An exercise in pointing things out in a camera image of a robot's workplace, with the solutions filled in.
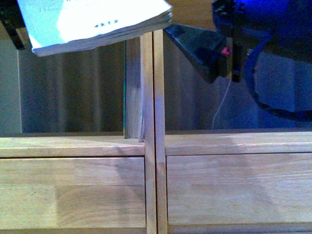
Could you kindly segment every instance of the wooden drawer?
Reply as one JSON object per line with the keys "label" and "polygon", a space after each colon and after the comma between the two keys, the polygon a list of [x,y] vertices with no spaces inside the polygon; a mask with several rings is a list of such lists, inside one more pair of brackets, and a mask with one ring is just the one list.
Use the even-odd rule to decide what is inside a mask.
{"label": "wooden drawer", "polygon": [[140,228],[144,158],[0,159],[0,230]]}
{"label": "wooden drawer", "polygon": [[168,156],[170,225],[312,222],[312,154]]}

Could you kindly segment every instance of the wall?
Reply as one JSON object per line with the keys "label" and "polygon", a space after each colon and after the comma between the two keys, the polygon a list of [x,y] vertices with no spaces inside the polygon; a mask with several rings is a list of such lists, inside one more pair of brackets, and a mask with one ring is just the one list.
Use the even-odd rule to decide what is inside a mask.
{"label": "wall", "polygon": [[21,133],[18,53],[0,39],[0,134]]}

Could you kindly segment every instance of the wood grain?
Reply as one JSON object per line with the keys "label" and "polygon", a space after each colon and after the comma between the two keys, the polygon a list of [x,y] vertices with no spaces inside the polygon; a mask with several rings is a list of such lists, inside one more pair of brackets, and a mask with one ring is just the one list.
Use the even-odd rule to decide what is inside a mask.
{"label": "wood grain", "polygon": [[173,6],[173,23],[215,30],[213,0],[167,0]]}
{"label": "wood grain", "polygon": [[311,234],[311,224],[261,224],[261,225],[187,225],[171,226],[170,234]]}
{"label": "wood grain", "polygon": [[312,132],[166,136],[166,155],[312,152]]}
{"label": "wood grain", "polygon": [[312,223],[312,154],[169,156],[170,225]]}
{"label": "wood grain", "polygon": [[158,234],[168,233],[163,32],[153,32]]}
{"label": "wood grain", "polygon": [[0,230],[145,227],[144,159],[0,159]]}
{"label": "wood grain", "polygon": [[143,156],[144,143],[123,136],[0,138],[2,157]]}
{"label": "wood grain", "polygon": [[146,228],[24,229],[0,230],[0,234],[146,234]]}
{"label": "wood grain", "polygon": [[140,37],[140,51],[141,83],[144,97],[146,228],[147,234],[155,234],[157,233],[157,217],[152,33],[146,33]]}

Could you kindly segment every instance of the black object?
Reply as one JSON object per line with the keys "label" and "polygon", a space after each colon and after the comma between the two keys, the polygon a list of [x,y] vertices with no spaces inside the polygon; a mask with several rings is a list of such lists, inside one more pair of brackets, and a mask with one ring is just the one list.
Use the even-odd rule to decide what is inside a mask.
{"label": "black object", "polygon": [[226,63],[226,37],[215,31],[182,24],[173,24],[165,29],[166,34],[183,52],[193,67],[209,83],[224,75],[221,69]]}
{"label": "black object", "polygon": [[246,81],[246,85],[250,95],[253,97],[255,103],[258,105],[259,108],[264,110],[265,112],[277,116],[279,118],[299,121],[299,122],[311,122],[312,121],[312,111],[296,111],[290,112],[283,109],[275,109],[270,107],[269,105],[263,103],[259,99],[259,94],[255,91],[254,86],[254,73],[255,73],[255,66],[258,60],[260,53],[262,52],[263,48],[266,44],[272,40],[272,36],[268,36],[262,42],[260,42],[251,54],[248,56],[246,63],[245,63],[245,70],[244,70],[244,79]]}
{"label": "black object", "polygon": [[16,32],[16,29],[25,27],[24,20],[16,0],[1,0],[0,20],[15,47],[19,50],[24,49],[24,45]]}

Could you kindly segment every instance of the light wood furniture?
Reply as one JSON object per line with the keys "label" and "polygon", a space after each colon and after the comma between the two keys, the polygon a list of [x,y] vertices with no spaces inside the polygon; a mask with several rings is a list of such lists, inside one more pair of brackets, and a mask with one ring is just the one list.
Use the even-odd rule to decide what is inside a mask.
{"label": "light wood furniture", "polygon": [[311,231],[311,149],[311,132],[166,136],[169,233]]}
{"label": "light wood furniture", "polygon": [[[212,28],[211,1],[169,2]],[[312,133],[165,135],[161,31],[140,57],[144,143],[0,138],[0,234],[312,233]]]}
{"label": "light wood furniture", "polygon": [[0,234],[157,233],[153,59],[147,33],[144,143],[116,134],[0,138]]}

